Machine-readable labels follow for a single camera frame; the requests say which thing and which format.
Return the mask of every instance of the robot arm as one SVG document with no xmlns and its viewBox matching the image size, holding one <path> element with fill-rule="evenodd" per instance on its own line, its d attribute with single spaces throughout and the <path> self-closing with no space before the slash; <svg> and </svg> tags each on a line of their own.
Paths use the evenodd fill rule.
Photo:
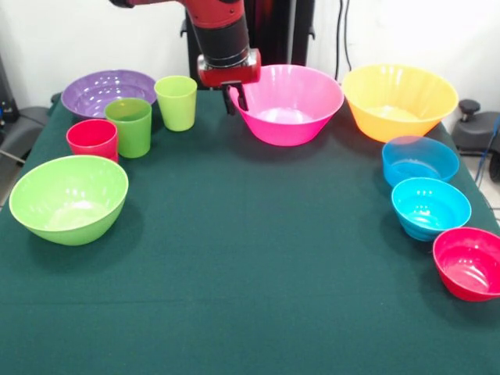
<svg viewBox="0 0 500 375">
<path fill-rule="evenodd" d="M 110 0 L 114 5 L 132 8 L 173 0 Z M 247 109 L 242 84 L 259 80 L 259 50 L 248 42 L 244 0 L 177 0 L 186 7 L 195 29 L 202 55 L 198 74 L 207 87 L 222 88 L 227 106 L 229 86 L 240 92 L 240 106 Z"/>
</svg>

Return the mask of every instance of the yellow bowl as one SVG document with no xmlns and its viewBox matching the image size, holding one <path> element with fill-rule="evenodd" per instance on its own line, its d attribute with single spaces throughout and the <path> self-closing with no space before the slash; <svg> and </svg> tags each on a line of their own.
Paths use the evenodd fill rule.
<svg viewBox="0 0 500 375">
<path fill-rule="evenodd" d="M 342 89 L 359 129 L 380 142 L 423 136 L 459 103 L 443 77 L 413 66 L 363 66 L 347 74 Z"/>
</svg>

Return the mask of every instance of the blue bowl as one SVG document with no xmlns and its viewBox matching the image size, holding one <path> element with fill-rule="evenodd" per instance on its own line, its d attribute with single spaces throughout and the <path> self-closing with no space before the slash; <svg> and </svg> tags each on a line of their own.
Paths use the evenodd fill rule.
<svg viewBox="0 0 500 375">
<path fill-rule="evenodd" d="M 385 180 L 396 186 L 411 177 L 450 181 L 459 170 L 459 157 L 446 145 L 427 137 L 397 137 L 382 148 Z"/>
<path fill-rule="evenodd" d="M 403 229 L 419 241 L 433 241 L 445 230 L 462 227 L 472 213 L 459 189 L 434 178 L 404 180 L 392 190 L 391 198 Z"/>
</svg>

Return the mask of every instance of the bowl rim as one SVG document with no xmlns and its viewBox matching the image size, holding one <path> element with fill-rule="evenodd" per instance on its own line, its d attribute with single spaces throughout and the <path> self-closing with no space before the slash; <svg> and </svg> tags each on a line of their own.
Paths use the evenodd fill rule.
<svg viewBox="0 0 500 375">
<path fill-rule="evenodd" d="M 448 153 L 449 155 L 453 155 L 453 160 L 455 162 L 453 172 L 447 174 L 446 176 L 443 176 L 441 179 L 436 179 L 436 180 L 443 180 L 443 181 L 450 180 L 453 176 L 455 176 L 459 172 L 460 159 L 456 155 L 456 153 L 449 146 L 445 145 L 443 142 L 437 141 L 437 140 L 430 138 L 430 137 L 426 137 L 425 135 L 423 135 L 423 136 L 401 135 L 401 136 L 392 138 L 390 141 L 386 142 L 384 144 L 384 146 L 382 147 L 382 163 L 384 164 L 384 166 L 386 166 L 386 165 L 392 166 L 392 164 L 389 164 L 388 162 L 386 162 L 386 160 L 387 160 L 386 152 L 387 152 L 388 148 L 391 147 L 392 145 L 394 145 L 394 143 L 393 143 L 394 141 L 397 141 L 398 139 L 403 139 L 403 138 L 423 139 L 425 142 L 428 142 L 428 143 L 431 143 L 433 145 L 438 146 L 440 149 L 442 149 L 444 152 Z"/>
<path fill-rule="evenodd" d="M 469 292 L 472 292 L 472 293 L 476 293 L 478 295 L 483 295 L 483 296 L 488 296 L 488 297 L 499 297 L 500 296 L 500 291 L 497 292 L 497 293 L 493 293 L 493 292 L 490 292 L 490 291 L 475 291 L 473 289 L 470 289 L 469 287 L 466 287 L 465 285 L 463 284 L 460 284 L 458 281 L 456 281 L 455 279 L 451 278 L 446 272 L 445 270 L 443 270 L 443 267 L 441 266 L 441 264 L 438 262 L 438 259 L 437 259 L 437 256 L 436 256 L 436 253 L 437 253 L 437 246 L 438 246 L 438 242 L 440 241 L 441 238 L 443 238 L 444 236 L 448 235 L 448 232 L 452 232 L 452 231 L 457 231 L 457 230 L 473 230 L 475 232 L 481 232 L 483 234 L 486 234 L 488 236 L 492 236 L 492 237 L 495 237 L 497 238 L 498 240 L 500 240 L 500 236 L 498 236 L 497 234 L 494 234 L 492 232 L 490 232 L 489 230 L 485 230 L 485 229 L 481 229 L 481 228 L 476 228 L 476 227 L 457 227 L 457 228 L 452 228 L 450 230 L 446 230 L 444 231 L 443 233 L 439 234 L 436 239 L 434 240 L 434 243 L 432 244 L 432 257 L 434 259 L 434 265 L 436 266 L 437 270 L 442 273 L 443 275 L 446 276 L 446 278 L 448 280 L 450 280 L 453 284 L 455 285 L 458 285 L 459 287 L 465 289 L 466 291 L 469 291 Z"/>
<path fill-rule="evenodd" d="M 112 206 L 111 209 L 108 209 L 107 212 L 105 214 L 103 214 L 102 216 L 100 216 L 99 218 L 93 220 L 92 222 L 90 223 L 87 223 L 83 226 L 79 226 L 79 227 L 69 227 L 69 228 L 65 228 L 63 230 L 48 230 L 46 228 L 43 228 L 43 227 L 33 227 L 31 225 L 28 225 L 24 222 L 24 220 L 21 220 L 17 215 L 16 215 L 16 212 L 15 210 L 13 210 L 13 196 L 14 194 L 16 193 L 16 190 L 17 188 L 19 187 L 19 185 L 21 184 L 21 182 L 27 178 L 28 176 L 30 176 L 32 173 L 34 173 L 36 170 L 42 168 L 43 166 L 47 166 L 48 164 L 51 164 L 51 163 L 60 163 L 64 160 L 67 160 L 67 159 L 96 159 L 96 160 L 99 160 L 99 161 L 103 161 L 105 163 L 109 163 L 110 165 L 113 165 L 113 167 L 117 167 L 118 170 L 123 174 L 123 176 L 125 177 L 125 189 L 123 191 L 123 196 L 120 197 L 120 199 L 117 200 L 117 203 L 115 205 Z M 14 219 L 16 219 L 19 223 L 21 223 L 22 225 L 24 225 L 25 227 L 28 227 L 30 229 L 33 229 L 33 230 L 37 230 L 37 231 L 40 231 L 40 232 L 45 232 L 45 233 L 64 233 L 64 232 L 68 232 L 68 231 L 72 231 L 72 230 L 76 230 L 76 229 L 81 229 L 81 228 L 85 228 L 85 227 L 88 227 L 94 223 L 97 223 L 98 221 L 104 219 L 105 217 L 107 217 L 108 215 L 110 215 L 113 211 L 115 211 L 122 203 L 123 203 L 123 200 L 126 198 L 127 196 L 127 192 L 128 192 L 128 188 L 129 188 L 129 180 L 128 180 L 128 176 L 127 176 L 127 173 L 125 172 L 125 170 L 123 169 L 123 167 L 118 164 L 117 162 L 113 162 L 112 160 L 109 160 L 107 158 L 103 158 L 101 156 L 95 156 L 95 155 L 70 155 L 70 156 L 63 156 L 61 158 L 56 158 L 56 159 L 52 159 L 52 160 L 48 160 L 47 162 L 43 162 L 42 164 L 38 165 L 38 166 L 35 166 L 32 170 L 28 171 L 26 174 L 24 174 L 24 176 L 22 176 L 17 182 L 16 184 L 14 185 L 14 187 L 12 188 L 11 192 L 10 192 L 10 195 L 9 195 L 9 210 L 10 212 L 12 213 L 12 216 L 14 216 Z"/>
<path fill-rule="evenodd" d="M 84 76 L 81 76 L 81 77 L 78 77 L 77 79 L 73 80 L 70 84 L 68 84 L 66 86 L 66 88 L 64 89 L 64 91 L 61 93 L 61 97 L 60 97 L 60 100 L 61 100 L 61 103 L 62 105 L 64 106 L 64 108 L 66 108 L 68 111 L 70 111 L 72 114 L 76 115 L 76 116 L 79 116 L 81 118 L 84 118 L 84 119 L 105 119 L 105 117 L 96 117 L 96 116 L 89 116 L 89 115 L 86 115 L 85 113 L 82 113 L 82 112 L 78 112 L 74 109 L 72 109 L 69 105 L 69 103 L 67 103 L 66 101 L 66 96 L 67 96 L 67 92 L 68 90 L 78 81 L 80 80 L 85 80 L 86 78 L 89 78 L 95 74 L 103 74 L 103 73 L 116 73 L 116 72 L 123 72 L 123 73 L 132 73 L 132 74 L 137 74 L 137 75 L 140 75 L 140 76 L 143 76 L 143 78 L 145 78 L 146 80 L 150 80 L 151 83 L 153 84 L 153 90 L 152 90 L 152 93 L 154 95 L 152 95 L 152 100 L 149 101 L 149 100 L 146 100 L 146 102 L 148 102 L 149 104 L 153 104 L 154 102 L 156 102 L 156 93 L 154 91 L 154 85 L 155 85 L 155 80 L 150 77 L 148 74 L 145 74 L 145 73 L 142 73 L 142 72 L 139 72 L 137 70 L 130 70 L 130 69 L 106 69 L 106 70 L 98 70 L 96 72 L 92 72 L 92 73 L 89 73 L 89 74 L 85 74 Z"/>
<path fill-rule="evenodd" d="M 336 105 L 334 107 L 334 109 L 332 109 L 327 115 L 315 118 L 312 121 L 306 121 L 304 123 L 294 123 L 294 124 L 280 123 L 280 122 L 270 122 L 270 121 L 262 120 L 260 118 L 259 118 L 259 121 L 262 121 L 263 123 L 268 123 L 268 124 L 271 124 L 271 125 L 274 125 L 274 126 L 277 125 L 277 126 L 284 126 L 284 127 L 296 127 L 296 126 L 310 125 L 312 123 L 318 123 L 320 121 L 330 120 L 335 115 L 335 113 L 337 113 L 340 110 L 340 108 L 342 108 L 342 106 L 344 105 L 344 103 L 345 103 L 345 93 L 342 90 L 342 86 L 337 82 L 337 80 L 335 80 L 329 74 L 326 74 L 323 71 L 315 69 L 315 68 L 312 68 L 310 66 L 303 66 L 303 65 L 297 65 L 297 64 L 270 64 L 270 65 L 265 65 L 265 66 L 262 66 L 262 68 L 261 68 L 261 76 L 262 76 L 262 71 L 264 71 L 264 70 L 270 70 L 272 68 L 281 68 L 281 67 L 291 67 L 292 69 L 297 69 L 297 70 L 309 70 L 309 71 L 312 71 L 314 73 L 318 73 L 319 75 L 322 75 L 322 76 L 328 78 L 328 80 L 332 81 L 332 83 L 334 84 L 334 86 L 337 88 L 337 90 L 338 90 L 338 92 L 339 92 L 339 94 L 341 96 L 341 100 L 339 101 L 338 105 Z M 251 82 L 251 83 L 248 83 L 248 84 L 244 84 L 243 85 L 243 89 L 245 89 L 246 85 L 257 84 L 257 83 L 258 82 Z M 230 89 L 230 92 L 234 92 L 234 90 L 236 90 L 236 89 L 234 87 L 232 87 Z M 240 105 L 238 103 L 238 100 L 236 100 L 236 101 L 233 100 L 233 96 L 232 95 L 230 95 L 230 99 L 233 102 L 234 106 L 236 106 L 236 108 L 238 109 L 238 111 L 241 114 L 244 113 L 245 116 L 252 116 L 252 118 L 256 118 L 256 119 L 258 118 L 256 116 L 250 115 L 248 111 L 244 111 L 243 109 L 241 109 L 241 107 L 240 107 Z"/>
<path fill-rule="evenodd" d="M 382 63 L 378 63 L 378 64 L 366 64 L 366 65 L 361 65 L 361 66 L 357 66 L 356 68 L 354 68 L 353 70 L 351 70 L 350 72 L 348 72 L 345 77 L 344 77 L 344 80 L 342 80 L 342 89 L 344 91 L 344 96 L 345 98 L 347 99 L 349 105 L 353 105 L 355 106 L 357 109 L 359 109 L 360 111 L 363 111 L 364 113 L 369 113 L 371 114 L 372 116 L 375 116 L 375 117 L 378 117 L 377 115 L 373 115 L 371 112 L 369 111 L 366 111 L 366 109 L 364 109 L 362 106 L 360 106 L 358 103 L 356 103 L 356 101 L 354 101 L 352 99 L 352 96 L 348 95 L 348 92 L 347 90 L 344 90 L 344 87 L 345 87 L 345 84 L 346 82 L 348 83 L 349 79 L 351 79 L 352 75 L 354 73 L 358 73 L 359 71 L 362 71 L 362 70 L 368 70 L 368 69 L 372 69 L 372 68 L 377 68 L 377 67 L 382 67 L 382 66 L 385 66 L 385 67 L 393 67 L 393 68 L 399 68 L 399 69 L 411 69 L 411 70 L 418 70 L 422 73 L 426 73 L 426 74 L 430 74 L 432 76 L 435 76 L 437 79 L 441 80 L 446 86 L 448 86 L 452 93 L 454 94 L 455 96 L 455 105 L 453 106 L 452 109 L 446 111 L 443 115 L 440 115 L 440 116 L 435 116 L 435 117 L 426 117 L 425 119 L 418 119 L 418 120 L 393 120 L 393 119 L 384 119 L 388 122 L 396 122 L 396 123 L 429 123 L 429 122 L 441 122 L 445 117 L 451 115 L 457 105 L 459 104 L 459 93 L 457 92 L 457 90 L 455 89 L 455 87 L 448 81 L 446 80 L 442 75 L 440 74 L 437 74 L 437 73 L 434 73 L 430 70 L 427 70 L 427 69 L 424 69 L 420 66 L 413 66 L 413 65 L 409 65 L 409 64 L 403 64 L 403 63 L 388 63 L 388 62 L 382 62 Z"/>
<path fill-rule="evenodd" d="M 436 229 L 436 228 L 429 227 L 427 225 L 423 225 L 421 223 L 415 223 L 413 220 L 408 218 L 406 214 L 399 211 L 399 209 L 397 208 L 397 206 L 395 204 L 395 197 L 394 197 L 396 190 L 401 188 L 401 185 L 407 184 L 409 181 L 412 181 L 412 180 L 432 181 L 432 183 L 443 184 L 443 185 L 447 186 L 448 188 L 451 188 L 452 190 L 457 191 L 459 193 L 459 195 L 465 199 L 465 202 L 467 202 L 468 212 L 467 212 L 466 218 L 464 220 L 462 220 L 462 222 L 460 224 L 454 225 L 453 227 L 449 227 L 449 228 L 445 228 L 445 229 Z M 396 211 L 396 214 L 398 216 L 404 218 L 405 220 L 408 220 L 413 225 L 416 225 L 416 226 L 423 228 L 425 230 L 432 231 L 434 233 L 439 233 L 439 234 L 441 234 L 442 232 L 447 231 L 447 230 L 452 230 L 452 229 L 455 229 L 458 227 L 463 227 L 470 220 L 470 217 L 472 216 L 472 206 L 470 205 L 470 201 L 465 194 L 463 194 L 459 189 L 457 189 L 455 186 L 453 186 L 452 184 L 450 184 L 448 182 L 445 182 L 443 180 L 438 180 L 436 178 L 430 178 L 430 177 L 411 177 L 411 178 L 407 178 L 406 180 L 403 180 L 403 181 L 397 183 L 396 186 L 393 187 L 392 192 L 391 192 L 391 203 L 392 203 L 392 207 L 393 207 L 394 211 Z"/>
</svg>

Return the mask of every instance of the plastic bowl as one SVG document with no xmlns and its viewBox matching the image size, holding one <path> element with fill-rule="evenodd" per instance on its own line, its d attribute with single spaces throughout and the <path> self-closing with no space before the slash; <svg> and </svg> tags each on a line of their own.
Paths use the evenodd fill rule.
<svg viewBox="0 0 500 375">
<path fill-rule="evenodd" d="M 12 190 L 9 207 L 18 222 L 41 238 L 84 245 L 112 226 L 127 190 L 127 174 L 112 160 L 67 156 L 24 175 Z"/>
<path fill-rule="evenodd" d="M 103 70 L 79 78 L 62 93 L 62 104 L 75 116 L 104 119 L 104 108 L 121 98 L 156 101 L 155 80 L 133 70 Z"/>
<path fill-rule="evenodd" d="M 269 65 L 260 81 L 244 84 L 248 111 L 230 97 L 250 131 L 276 146 L 297 146 L 311 141 L 341 108 L 344 95 L 330 76 L 305 66 Z"/>
<path fill-rule="evenodd" d="M 425 135 L 459 103 L 444 78 L 412 66 L 360 67 L 346 75 L 342 88 L 359 129 L 380 142 Z"/>
<path fill-rule="evenodd" d="M 445 230 L 465 225 L 472 213 L 460 190 L 434 178 L 400 182 L 392 189 L 391 200 L 405 232 L 419 241 L 432 241 Z"/>
<path fill-rule="evenodd" d="M 434 241 L 434 263 L 455 297 L 482 302 L 500 297 L 500 237 L 463 227 L 447 230 Z"/>
<path fill-rule="evenodd" d="M 411 177 L 450 181 L 459 171 L 459 157 L 446 145 L 427 137 L 404 136 L 382 148 L 385 180 L 396 186 Z"/>
</svg>

